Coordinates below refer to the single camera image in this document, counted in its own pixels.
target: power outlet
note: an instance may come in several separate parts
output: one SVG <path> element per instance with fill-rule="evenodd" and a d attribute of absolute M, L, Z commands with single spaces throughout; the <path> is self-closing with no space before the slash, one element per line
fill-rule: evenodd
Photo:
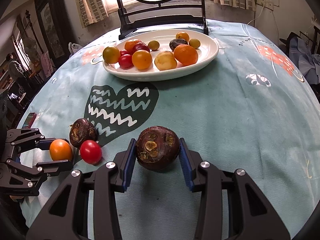
<path fill-rule="evenodd" d="M 273 11 L 274 3 L 270 0 L 256 0 L 256 4 L 266 7 Z"/>

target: red cherry tomato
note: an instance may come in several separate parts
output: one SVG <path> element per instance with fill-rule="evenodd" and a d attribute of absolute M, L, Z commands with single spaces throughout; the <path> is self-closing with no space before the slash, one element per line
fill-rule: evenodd
<path fill-rule="evenodd" d="M 133 67 L 132 55 L 127 54 L 127 55 L 121 56 L 119 59 L 119 65 L 120 65 L 120 68 L 122 68 L 122 69 L 129 69 L 129 68 Z"/>
<path fill-rule="evenodd" d="M 123 49 L 120 51 L 120 56 L 127 55 L 127 54 L 130 54 L 130 53 L 126 49 Z"/>
<path fill-rule="evenodd" d="M 146 51 L 150 52 L 149 47 L 145 43 L 139 42 L 139 43 L 137 43 L 136 45 L 133 46 L 132 54 L 134 54 L 137 50 L 140 50 L 140 49 L 143 49 L 143 50 L 146 50 Z"/>
<path fill-rule="evenodd" d="M 88 164 L 97 164 L 102 158 L 102 151 L 95 141 L 84 141 L 80 147 L 80 155 Z"/>

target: smartphone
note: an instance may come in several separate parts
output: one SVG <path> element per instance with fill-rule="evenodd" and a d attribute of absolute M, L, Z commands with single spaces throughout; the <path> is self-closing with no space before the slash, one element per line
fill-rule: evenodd
<path fill-rule="evenodd" d="M 29 113 L 26 120 L 24 121 L 24 124 L 22 125 L 22 128 L 31 128 L 36 117 L 37 117 L 36 113 Z"/>

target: plastic bag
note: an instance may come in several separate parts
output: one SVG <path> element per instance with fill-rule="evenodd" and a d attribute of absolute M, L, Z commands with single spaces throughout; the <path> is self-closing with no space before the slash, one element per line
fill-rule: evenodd
<path fill-rule="evenodd" d="M 82 48 L 83 47 L 79 44 L 69 42 L 69 51 L 71 53 L 71 56 L 74 55 L 78 50 Z"/>

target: panda print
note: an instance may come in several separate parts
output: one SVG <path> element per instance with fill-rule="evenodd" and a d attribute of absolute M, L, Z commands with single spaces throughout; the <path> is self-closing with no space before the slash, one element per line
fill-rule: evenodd
<path fill-rule="evenodd" d="M 245 80 L 250 85 L 263 85 L 268 88 L 271 87 L 270 81 L 259 74 L 249 74 L 245 77 Z"/>

